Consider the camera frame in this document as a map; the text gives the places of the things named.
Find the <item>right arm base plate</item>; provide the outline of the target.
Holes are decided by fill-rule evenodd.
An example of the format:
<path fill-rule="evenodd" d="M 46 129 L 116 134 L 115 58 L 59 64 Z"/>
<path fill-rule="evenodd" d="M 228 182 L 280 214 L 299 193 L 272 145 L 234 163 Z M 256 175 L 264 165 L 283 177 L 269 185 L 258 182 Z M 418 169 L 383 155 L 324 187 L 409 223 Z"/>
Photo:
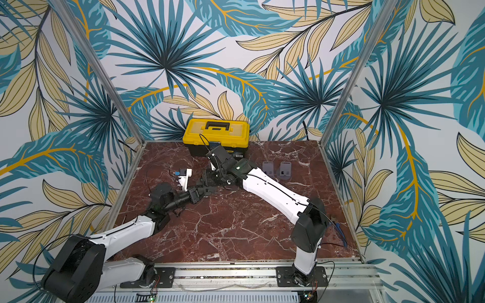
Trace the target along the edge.
<path fill-rule="evenodd" d="M 316 266 L 309 274 L 303 274 L 294 266 L 278 266 L 275 269 L 279 287 L 320 287 L 327 286 L 330 275 L 324 267 Z"/>

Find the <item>lavender stand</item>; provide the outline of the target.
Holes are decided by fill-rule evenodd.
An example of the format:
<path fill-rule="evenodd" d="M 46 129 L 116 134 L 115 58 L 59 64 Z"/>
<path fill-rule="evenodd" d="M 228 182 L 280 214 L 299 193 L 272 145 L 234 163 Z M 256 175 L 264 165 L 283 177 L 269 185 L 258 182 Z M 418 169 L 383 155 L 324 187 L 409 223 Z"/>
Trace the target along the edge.
<path fill-rule="evenodd" d="M 281 162 L 278 170 L 278 178 L 289 180 L 292 177 L 292 164 L 290 162 Z"/>
<path fill-rule="evenodd" d="M 262 164 L 261 170 L 270 178 L 273 178 L 275 176 L 275 170 L 274 170 L 274 163 L 273 162 L 264 162 Z"/>

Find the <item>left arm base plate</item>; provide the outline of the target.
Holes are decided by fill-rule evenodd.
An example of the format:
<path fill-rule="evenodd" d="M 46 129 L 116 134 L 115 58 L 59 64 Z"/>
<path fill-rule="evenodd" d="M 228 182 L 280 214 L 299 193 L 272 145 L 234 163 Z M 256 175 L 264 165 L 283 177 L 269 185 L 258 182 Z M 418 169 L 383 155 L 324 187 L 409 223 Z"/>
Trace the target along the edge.
<path fill-rule="evenodd" d="M 141 278 L 120 284 L 122 289 L 171 289 L 176 269 L 174 267 L 155 267 L 145 270 Z"/>

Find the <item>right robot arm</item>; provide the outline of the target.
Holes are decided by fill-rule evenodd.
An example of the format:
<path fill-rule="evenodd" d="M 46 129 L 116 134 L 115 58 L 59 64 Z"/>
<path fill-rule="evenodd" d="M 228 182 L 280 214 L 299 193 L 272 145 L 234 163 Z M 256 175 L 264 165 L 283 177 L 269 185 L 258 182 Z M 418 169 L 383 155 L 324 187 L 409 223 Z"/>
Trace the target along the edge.
<path fill-rule="evenodd" d="M 302 287 L 313 285 L 318 249 L 330 225 L 322 200 L 291 191 L 252 161 L 235 159 L 223 146 L 216 146 L 206 157 L 214 168 L 210 175 L 212 183 L 239 186 L 276 208 L 294 225 L 291 239 L 297 250 L 290 279 Z"/>

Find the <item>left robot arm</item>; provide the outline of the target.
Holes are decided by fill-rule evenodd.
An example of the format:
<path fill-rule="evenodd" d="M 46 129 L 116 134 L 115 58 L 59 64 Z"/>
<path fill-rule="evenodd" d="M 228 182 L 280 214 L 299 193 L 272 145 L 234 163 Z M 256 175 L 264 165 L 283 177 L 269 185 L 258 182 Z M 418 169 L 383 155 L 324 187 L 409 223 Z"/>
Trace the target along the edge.
<path fill-rule="evenodd" d="M 100 234 L 70 236 L 44 274 L 42 290 L 64 302 L 86 302 L 98 290 L 125 283 L 152 288 L 159 279 L 153 261 L 140 255 L 121 261 L 111 257 L 159 233 L 172 212 L 197 204 L 210 192 L 201 184 L 180 193 L 169 183 L 158 184 L 149 207 L 133 220 Z"/>

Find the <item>dark grey stand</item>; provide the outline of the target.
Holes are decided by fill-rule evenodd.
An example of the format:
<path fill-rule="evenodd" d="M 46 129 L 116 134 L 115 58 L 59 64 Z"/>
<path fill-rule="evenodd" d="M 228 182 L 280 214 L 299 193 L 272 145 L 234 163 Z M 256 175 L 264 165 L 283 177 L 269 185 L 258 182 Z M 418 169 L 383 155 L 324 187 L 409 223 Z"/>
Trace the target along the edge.
<path fill-rule="evenodd" d="M 199 180 L 196 184 L 197 194 L 199 197 L 209 197 L 217 192 L 217 186 L 208 185 L 205 181 Z"/>

